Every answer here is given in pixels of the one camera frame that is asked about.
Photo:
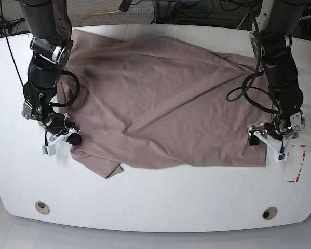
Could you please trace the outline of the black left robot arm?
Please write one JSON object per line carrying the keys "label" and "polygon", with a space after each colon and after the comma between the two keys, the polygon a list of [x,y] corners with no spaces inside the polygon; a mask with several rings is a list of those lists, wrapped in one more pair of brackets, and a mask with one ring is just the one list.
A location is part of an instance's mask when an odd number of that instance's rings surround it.
{"label": "black left robot arm", "polygon": [[277,108],[275,117],[265,124],[273,139],[282,140],[304,126],[298,70],[292,56],[291,32],[298,24],[307,1],[262,1],[250,34],[254,52],[268,81],[268,92]]}

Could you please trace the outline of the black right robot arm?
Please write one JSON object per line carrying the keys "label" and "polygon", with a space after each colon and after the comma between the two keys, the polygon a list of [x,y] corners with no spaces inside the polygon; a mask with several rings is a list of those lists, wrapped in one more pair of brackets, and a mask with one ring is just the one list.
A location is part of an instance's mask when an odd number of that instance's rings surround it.
{"label": "black right robot arm", "polygon": [[[20,6],[33,35],[28,80],[23,87],[23,117],[38,121],[52,135],[78,146],[82,138],[75,123],[54,110],[56,107],[71,106],[80,91],[77,76],[65,70],[73,46],[67,2],[20,1]],[[62,75],[74,80],[76,92],[68,102],[60,104],[52,102],[52,98],[57,94],[57,83]]]}

